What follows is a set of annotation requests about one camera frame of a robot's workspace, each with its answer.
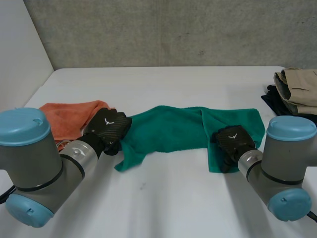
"light blue joint cap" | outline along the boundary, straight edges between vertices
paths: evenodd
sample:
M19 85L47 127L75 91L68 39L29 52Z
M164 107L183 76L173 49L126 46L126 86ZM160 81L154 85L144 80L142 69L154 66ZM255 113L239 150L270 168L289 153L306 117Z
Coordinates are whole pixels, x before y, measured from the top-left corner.
M279 116L269 122L267 135L275 140L301 141L314 137L317 133L311 120L293 116Z
M30 145L44 139L50 131L49 122L38 109L19 108L0 113L0 145Z
M17 194L9 196L5 207L15 219L35 228L43 227L54 216L42 204Z
M296 221L306 216L312 207L309 194L302 188L291 188L274 195L267 208L281 221Z

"table surface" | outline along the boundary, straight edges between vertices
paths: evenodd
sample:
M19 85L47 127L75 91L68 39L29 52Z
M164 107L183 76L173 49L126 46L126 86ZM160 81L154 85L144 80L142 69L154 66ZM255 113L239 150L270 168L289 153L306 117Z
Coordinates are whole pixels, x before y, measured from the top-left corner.
M259 110L264 125L274 117L261 100L278 66L72 68L54 72L26 105L102 100L128 116L157 105ZM152 153L124 173L113 169L122 154L102 155L41 229L14 220L0 206L4 238L311 238L317 224L305 217L281 222L267 211L240 173L208 172L206 149ZM12 185L0 173L0 191ZM317 212L316 169L303 187Z

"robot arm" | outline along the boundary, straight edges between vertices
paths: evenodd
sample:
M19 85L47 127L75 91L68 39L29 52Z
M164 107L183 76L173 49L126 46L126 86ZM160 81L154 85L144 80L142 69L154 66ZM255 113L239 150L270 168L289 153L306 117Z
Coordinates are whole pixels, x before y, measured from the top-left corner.
M0 114L0 169L7 171L16 187L5 203L14 218L36 228L44 226L97 164L101 153L124 136L131 119L116 110L105 110L98 111L84 135L60 152L41 111L22 108ZM105 114L111 122L118 122L116 129L105 122Z
M302 183L306 168L317 166L316 134L312 121L280 116L269 123L263 153L241 126L220 130L214 140L226 154L222 171L238 166L276 218L295 221L306 216L312 206Z

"green towel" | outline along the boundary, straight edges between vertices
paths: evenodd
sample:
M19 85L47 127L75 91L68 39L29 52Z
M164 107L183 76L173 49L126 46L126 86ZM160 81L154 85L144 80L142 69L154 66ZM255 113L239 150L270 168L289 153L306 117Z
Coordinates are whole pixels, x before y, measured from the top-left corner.
M132 126L121 140L124 159L115 166L125 171L139 165L149 153L208 148L209 171L220 173L223 155L215 143L214 132L228 125L242 125L260 146L265 128L256 109L213 110L203 107L158 106L132 117Z

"black cable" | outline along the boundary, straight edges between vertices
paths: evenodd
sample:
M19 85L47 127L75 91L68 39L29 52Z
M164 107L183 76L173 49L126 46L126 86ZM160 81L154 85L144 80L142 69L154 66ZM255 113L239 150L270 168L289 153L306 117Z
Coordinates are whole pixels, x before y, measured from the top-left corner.
M317 222L317 215L314 212L310 211L307 216Z
M15 186L13 185L11 188L9 188L4 194L0 196L0 204L5 203L5 201L8 199L8 197L16 191Z

